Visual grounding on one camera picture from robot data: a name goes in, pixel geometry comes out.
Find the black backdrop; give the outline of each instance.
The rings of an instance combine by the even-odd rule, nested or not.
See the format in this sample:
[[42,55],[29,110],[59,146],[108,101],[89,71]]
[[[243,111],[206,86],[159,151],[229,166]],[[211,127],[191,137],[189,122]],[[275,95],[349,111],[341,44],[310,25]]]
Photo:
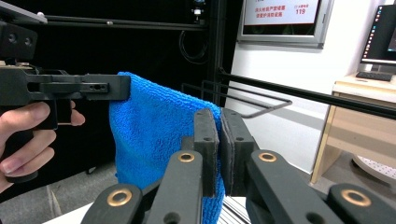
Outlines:
[[[191,0],[139,1],[6,1],[45,15],[130,21],[191,23]],[[229,1],[223,67],[231,70],[242,0]],[[206,64],[187,62],[178,49],[180,31],[99,29],[65,26],[26,26],[38,33],[32,64],[63,69],[69,74],[117,74],[130,71],[161,85],[180,90],[181,83],[200,85],[206,79]],[[206,32],[188,32],[186,48],[200,50]],[[14,185],[0,194],[0,202],[91,167],[113,161],[115,147],[108,124],[108,102],[77,101],[86,116],[81,127],[60,127],[52,144],[55,157],[39,170],[39,177]]]

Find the human hand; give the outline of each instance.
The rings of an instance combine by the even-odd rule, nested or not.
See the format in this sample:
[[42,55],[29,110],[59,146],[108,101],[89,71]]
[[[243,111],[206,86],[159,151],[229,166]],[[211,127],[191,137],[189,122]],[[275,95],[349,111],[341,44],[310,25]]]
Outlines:
[[[50,113],[45,103],[34,103],[15,110],[9,110],[0,117],[0,157],[3,155],[6,141],[15,132],[30,130],[41,123]],[[71,123],[74,126],[85,122],[83,115],[72,109]],[[55,140],[53,130],[33,131],[34,138],[21,149],[0,162],[0,193],[9,188],[6,176],[29,175],[46,164],[54,155],[49,145]]]

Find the monitor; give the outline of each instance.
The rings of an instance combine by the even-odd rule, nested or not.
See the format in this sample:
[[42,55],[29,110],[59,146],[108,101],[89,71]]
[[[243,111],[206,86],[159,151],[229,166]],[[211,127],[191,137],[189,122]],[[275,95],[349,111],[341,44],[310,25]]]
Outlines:
[[396,67],[396,5],[376,9],[361,63]]
[[333,0],[245,0],[238,42],[322,49]]

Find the wooden desk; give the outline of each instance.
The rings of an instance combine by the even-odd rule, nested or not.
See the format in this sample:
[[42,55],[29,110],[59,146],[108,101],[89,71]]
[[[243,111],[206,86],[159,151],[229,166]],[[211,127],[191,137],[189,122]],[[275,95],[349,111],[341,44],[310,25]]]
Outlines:
[[[335,96],[396,107],[396,76],[391,82],[356,78],[356,74],[335,82]],[[347,151],[396,168],[396,120],[331,106],[311,183]]]

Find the display screen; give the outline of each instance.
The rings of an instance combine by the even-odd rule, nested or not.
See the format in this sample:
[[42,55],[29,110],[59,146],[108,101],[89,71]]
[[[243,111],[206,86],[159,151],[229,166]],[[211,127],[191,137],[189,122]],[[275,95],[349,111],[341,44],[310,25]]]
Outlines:
[[313,35],[320,0],[247,0],[243,35]]
[[396,5],[377,8],[361,62],[396,65]]

